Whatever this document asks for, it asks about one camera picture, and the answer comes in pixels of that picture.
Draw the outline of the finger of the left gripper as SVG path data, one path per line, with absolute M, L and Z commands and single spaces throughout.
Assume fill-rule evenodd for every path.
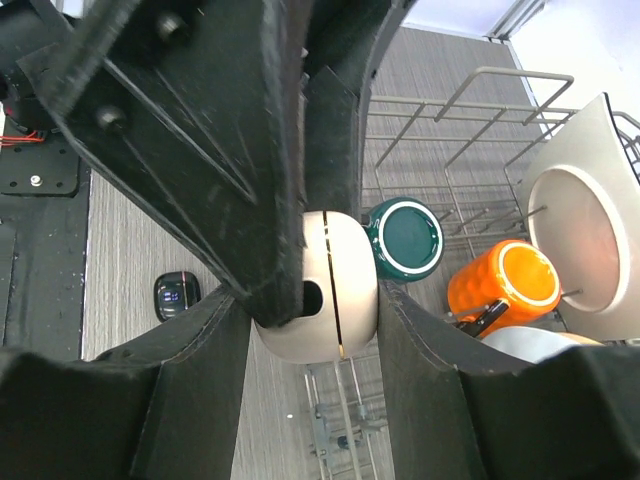
M 412 1 L 316 1 L 304 73 L 309 211 L 359 217 L 374 79 Z
M 96 171 L 264 327 L 302 305 L 304 1 L 35 1 L 17 62 Z

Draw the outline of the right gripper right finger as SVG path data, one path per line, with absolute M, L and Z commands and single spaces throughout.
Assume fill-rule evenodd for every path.
M 379 285 L 378 348 L 399 479 L 635 479 L 639 351 L 499 352 Z

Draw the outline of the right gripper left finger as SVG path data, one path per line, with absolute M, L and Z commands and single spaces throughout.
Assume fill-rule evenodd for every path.
M 227 479 L 250 319 L 224 288 L 92 361 L 1 351 L 5 479 Z

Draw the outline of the cream square earbud case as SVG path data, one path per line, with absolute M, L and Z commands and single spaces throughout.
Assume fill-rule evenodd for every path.
M 257 328 L 265 347 L 292 364 L 337 362 L 361 351 L 378 322 L 378 279 L 363 227 L 339 212 L 303 217 L 303 310 L 281 327 Z

